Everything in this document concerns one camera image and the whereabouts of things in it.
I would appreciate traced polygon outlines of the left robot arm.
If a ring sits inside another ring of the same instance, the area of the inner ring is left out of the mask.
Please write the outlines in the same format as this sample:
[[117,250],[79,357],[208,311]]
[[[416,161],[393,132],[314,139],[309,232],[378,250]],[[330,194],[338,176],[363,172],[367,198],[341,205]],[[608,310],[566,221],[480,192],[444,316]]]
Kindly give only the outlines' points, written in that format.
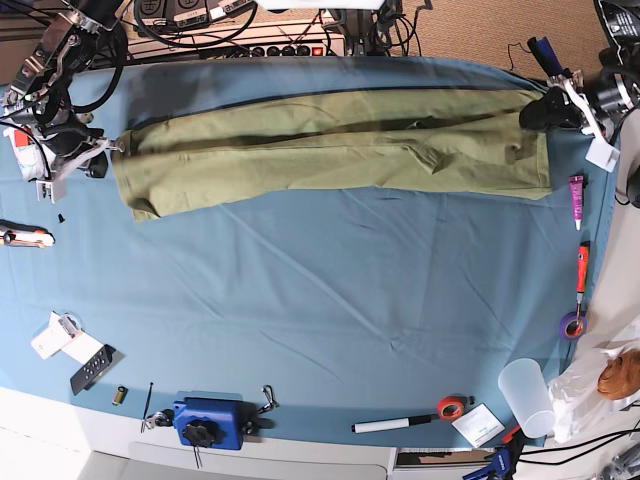
[[589,79],[531,51],[547,87],[469,62],[263,60],[206,71],[156,67],[130,87],[135,128],[112,158],[124,197],[185,192],[227,202],[287,189],[381,187],[538,198],[551,188],[546,134],[584,129],[611,168],[639,103],[639,73]]

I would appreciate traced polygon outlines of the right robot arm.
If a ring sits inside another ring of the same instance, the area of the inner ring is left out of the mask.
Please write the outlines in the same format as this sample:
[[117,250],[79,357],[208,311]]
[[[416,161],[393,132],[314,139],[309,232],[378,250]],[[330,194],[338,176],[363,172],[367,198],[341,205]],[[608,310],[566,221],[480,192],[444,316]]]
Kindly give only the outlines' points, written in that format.
[[[22,177],[52,182],[75,168],[104,164],[106,141],[90,129],[91,113],[113,95],[124,68],[142,60],[172,61],[178,56],[205,57],[229,50],[249,57],[309,56],[304,39],[323,30],[324,52],[339,35],[351,56],[387,55],[418,44],[415,21],[408,21],[399,1],[375,1],[350,9],[339,1],[313,1],[315,17],[289,35],[278,30],[274,42],[257,36],[259,8],[281,13],[296,4],[260,1],[70,1],[55,16],[44,15],[45,30],[2,98],[1,124]],[[113,65],[103,94],[87,105],[68,97],[72,77],[105,55]]]

